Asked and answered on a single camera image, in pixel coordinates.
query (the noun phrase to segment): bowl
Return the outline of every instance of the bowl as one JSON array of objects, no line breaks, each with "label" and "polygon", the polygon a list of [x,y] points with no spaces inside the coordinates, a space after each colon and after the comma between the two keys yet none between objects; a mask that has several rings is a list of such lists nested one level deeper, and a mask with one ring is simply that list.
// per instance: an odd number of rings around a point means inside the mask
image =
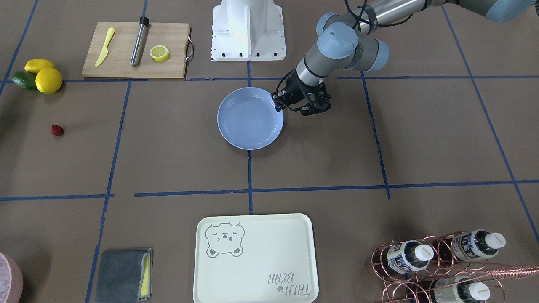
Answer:
[{"label": "bowl", "polygon": [[221,135],[233,146],[260,149],[282,130],[284,116],[275,110],[271,94],[258,87],[243,87],[225,97],[217,112]]},{"label": "bowl", "polygon": [[19,266],[17,266],[17,263],[5,254],[0,253],[0,263],[7,265],[0,267],[0,271],[2,271],[0,272],[0,277],[9,277],[8,289],[6,293],[0,293],[0,302],[2,302],[2,299],[4,298],[5,303],[17,303],[23,292],[23,274],[21,273]]}]

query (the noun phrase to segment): bottle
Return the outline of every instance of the bottle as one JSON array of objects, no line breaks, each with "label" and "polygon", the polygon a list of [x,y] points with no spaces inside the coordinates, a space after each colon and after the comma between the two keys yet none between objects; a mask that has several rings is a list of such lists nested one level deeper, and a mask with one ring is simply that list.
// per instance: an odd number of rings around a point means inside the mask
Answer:
[{"label": "bottle", "polygon": [[460,261],[481,261],[498,254],[498,249],[506,244],[502,234],[490,233],[483,229],[464,232],[439,243],[438,252],[442,261],[451,262],[453,255]]},{"label": "bottle", "polygon": [[[440,279],[437,281],[423,281],[421,286],[427,291],[433,303],[484,303],[490,298],[490,289],[481,282],[468,280],[469,276],[457,276],[453,278]],[[457,283],[452,286],[442,287],[448,284]],[[429,299],[422,291],[417,291],[419,303],[428,303]]]},{"label": "bottle", "polygon": [[374,270],[381,277],[397,276],[420,271],[429,265],[434,250],[429,245],[416,240],[406,241],[384,249],[373,257]]}]

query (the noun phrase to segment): white mounting bracket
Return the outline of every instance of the white mounting bracket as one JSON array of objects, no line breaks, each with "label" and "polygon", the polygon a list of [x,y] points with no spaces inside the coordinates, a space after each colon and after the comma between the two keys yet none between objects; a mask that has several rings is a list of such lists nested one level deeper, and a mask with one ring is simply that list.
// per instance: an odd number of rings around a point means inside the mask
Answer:
[{"label": "white mounting bracket", "polygon": [[222,0],[213,8],[212,61],[286,57],[282,8],[273,0]]}]

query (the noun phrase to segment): red fruit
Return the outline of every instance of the red fruit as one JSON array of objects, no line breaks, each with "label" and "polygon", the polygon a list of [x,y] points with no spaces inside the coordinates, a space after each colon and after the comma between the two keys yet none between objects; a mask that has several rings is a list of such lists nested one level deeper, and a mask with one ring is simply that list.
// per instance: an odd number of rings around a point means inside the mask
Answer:
[{"label": "red fruit", "polygon": [[51,125],[51,134],[60,136],[64,134],[64,129],[59,125]]}]

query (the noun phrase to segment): bottle label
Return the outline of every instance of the bottle label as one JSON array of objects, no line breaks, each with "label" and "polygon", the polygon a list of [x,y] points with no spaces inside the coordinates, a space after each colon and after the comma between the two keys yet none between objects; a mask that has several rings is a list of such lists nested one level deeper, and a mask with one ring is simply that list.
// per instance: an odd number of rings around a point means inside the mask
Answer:
[{"label": "bottle label", "polygon": [[434,297],[438,303],[463,303],[457,292],[457,284],[452,286],[442,287],[448,284],[468,279],[467,276],[458,276],[436,281],[434,285]]},{"label": "bottle label", "polygon": [[475,261],[480,259],[488,259],[497,254],[495,253],[490,256],[479,250],[474,241],[475,235],[478,231],[479,230],[469,233],[462,233],[453,238],[451,241],[451,249],[457,258],[461,259],[462,261]]},{"label": "bottle label", "polygon": [[415,267],[408,260],[406,260],[406,257],[404,256],[404,248],[406,247],[406,244],[411,241],[406,241],[403,243],[396,244],[388,251],[388,264],[389,267],[391,267],[392,270],[398,272],[398,273],[409,273],[411,271],[420,271],[422,269],[425,269],[425,267]]}]

